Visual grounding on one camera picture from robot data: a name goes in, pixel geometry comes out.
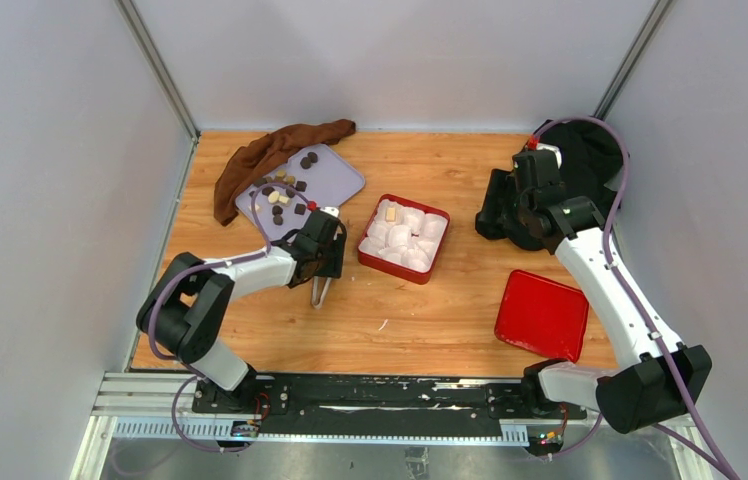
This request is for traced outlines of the metal tongs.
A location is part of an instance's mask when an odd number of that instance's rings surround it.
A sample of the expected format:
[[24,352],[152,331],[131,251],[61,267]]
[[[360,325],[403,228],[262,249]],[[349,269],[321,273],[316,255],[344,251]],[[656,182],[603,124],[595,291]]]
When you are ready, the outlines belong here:
[[332,279],[330,277],[316,276],[313,278],[310,304],[314,309],[320,310],[323,307],[331,283]]

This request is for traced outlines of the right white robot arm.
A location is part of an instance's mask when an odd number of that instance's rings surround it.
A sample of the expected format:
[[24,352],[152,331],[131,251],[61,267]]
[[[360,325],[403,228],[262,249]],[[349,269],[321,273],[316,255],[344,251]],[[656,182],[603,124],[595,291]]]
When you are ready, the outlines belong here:
[[560,403],[593,410],[619,433],[686,414],[712,370],[702,345],[688,346],[632,279],[612,244],[611,227],[595,203],[571,197],[552,149],[525,149],[508,170],[494,169],[476,221],[510,232],[519,224],[566,268],[600,319],[615,355],[615,371],[547,356],[525,368],[521,403],[546,417]]

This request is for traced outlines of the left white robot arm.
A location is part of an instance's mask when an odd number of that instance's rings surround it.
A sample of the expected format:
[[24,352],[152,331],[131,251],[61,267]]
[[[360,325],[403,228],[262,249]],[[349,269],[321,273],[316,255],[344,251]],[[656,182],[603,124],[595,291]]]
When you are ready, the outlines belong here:
[[137,328],[157,352],[218,387],[218,400],[233,413],[248,411],[255,370],[219,339],[231,301],[275,287],[290,289],[341,276],[347,230],[336,207],[312,209],[303,226],[244,255],[204,260],[177,255],[136,317]]

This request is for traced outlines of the red chocolate box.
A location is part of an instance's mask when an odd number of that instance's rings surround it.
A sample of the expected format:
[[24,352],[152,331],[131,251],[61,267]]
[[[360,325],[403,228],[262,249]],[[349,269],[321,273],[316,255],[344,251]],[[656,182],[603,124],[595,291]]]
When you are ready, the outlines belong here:
[[[400,225],[388,226],[375,222],[377,207],[382,200],[395,201],[403,206],[403,220]],[[448,219],[448,226],[440,242],[423,240],[419,237],[424,216],[427,213],[438,214]],[[384,194],[380,197],[357,242],[357,259],[363,266],[414,284],[424,285],[432,278],[450,223],[449,214],[441,209],[396,195]],[[413,248],[421,249],[429,256],[431,266],[428,272],[415,272],[402,265],[403,253]]]

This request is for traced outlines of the white paper cup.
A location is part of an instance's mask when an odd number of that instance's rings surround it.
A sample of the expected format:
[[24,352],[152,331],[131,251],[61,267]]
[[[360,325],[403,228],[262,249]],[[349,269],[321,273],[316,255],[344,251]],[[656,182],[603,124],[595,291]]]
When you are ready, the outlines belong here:
[[426,273],[431,266],[429,256],[421,249],[407,249],[402,255],[402,265],[419,273]]
[[388,226],[400,225],[403,220],[403,206],[395,201],[382,200],[377,207],[375,222]]
[[448,219],[433,213],[427,213],[419,233],[423,240],[440,242],[448,226]]

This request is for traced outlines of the lavender tray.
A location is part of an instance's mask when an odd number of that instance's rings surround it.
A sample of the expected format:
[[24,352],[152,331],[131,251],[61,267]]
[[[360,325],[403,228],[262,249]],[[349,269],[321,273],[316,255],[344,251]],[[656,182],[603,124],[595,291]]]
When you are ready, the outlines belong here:
[[[303,169],[300,162],[309,152],[319,156],[317,163]],[[239,212],[252,223],[259,223],[269,239],[275,240],[305,223],[307,203],[339,207],[365,186],[356,168],[325,144],[306,147],[289,160],[257,179],[235,200]]]

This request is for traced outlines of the black cloth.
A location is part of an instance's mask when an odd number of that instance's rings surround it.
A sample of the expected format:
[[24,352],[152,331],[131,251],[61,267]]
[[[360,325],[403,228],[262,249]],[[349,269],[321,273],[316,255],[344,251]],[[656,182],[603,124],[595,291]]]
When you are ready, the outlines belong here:
[[[588,197],[606,216],[616,197],[607,183],[622,168],[617,141],[606,128],[584,120],[547,121],[539,129],[539,140],[560,150],[560,175],[567,195]],[[539,251],[542,243],[517,220],[516,192],[515,171],[493,169],[483,205],[475,216],[475,230],[487,240],[507,239],[522,250]]]

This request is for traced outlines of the red box lid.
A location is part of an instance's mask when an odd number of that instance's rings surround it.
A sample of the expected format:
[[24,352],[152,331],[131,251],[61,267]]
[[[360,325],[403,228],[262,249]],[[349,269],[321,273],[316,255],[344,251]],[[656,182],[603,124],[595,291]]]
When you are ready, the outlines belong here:
[[495,337],[547,359],[580,359],[590,305],[582,291],[524,271],[510,273]]

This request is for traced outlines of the brown cloth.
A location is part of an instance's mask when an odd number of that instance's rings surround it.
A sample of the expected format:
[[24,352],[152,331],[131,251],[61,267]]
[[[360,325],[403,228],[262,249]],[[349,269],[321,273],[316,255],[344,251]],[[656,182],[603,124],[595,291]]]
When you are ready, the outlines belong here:
[[356,133],[356,123],[348,119],[313,124],[292,124],[265,134],[238,148],[228,159],[213,191],[213,217],[229,225],[238,215],[236,198],[258,178],[286,163],[305,147],[335,145]]

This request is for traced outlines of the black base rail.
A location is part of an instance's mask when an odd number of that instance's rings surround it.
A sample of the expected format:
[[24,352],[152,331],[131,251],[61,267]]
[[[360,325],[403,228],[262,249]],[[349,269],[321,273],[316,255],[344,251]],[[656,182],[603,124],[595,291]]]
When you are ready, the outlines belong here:
[[586,419],[584,408],[541,411],[521,396],[517,378],[262,373],[229,393],[197,383],[191,412],[252,414],[266,434],[352,439],[521,443],[515,426],[554,430]]

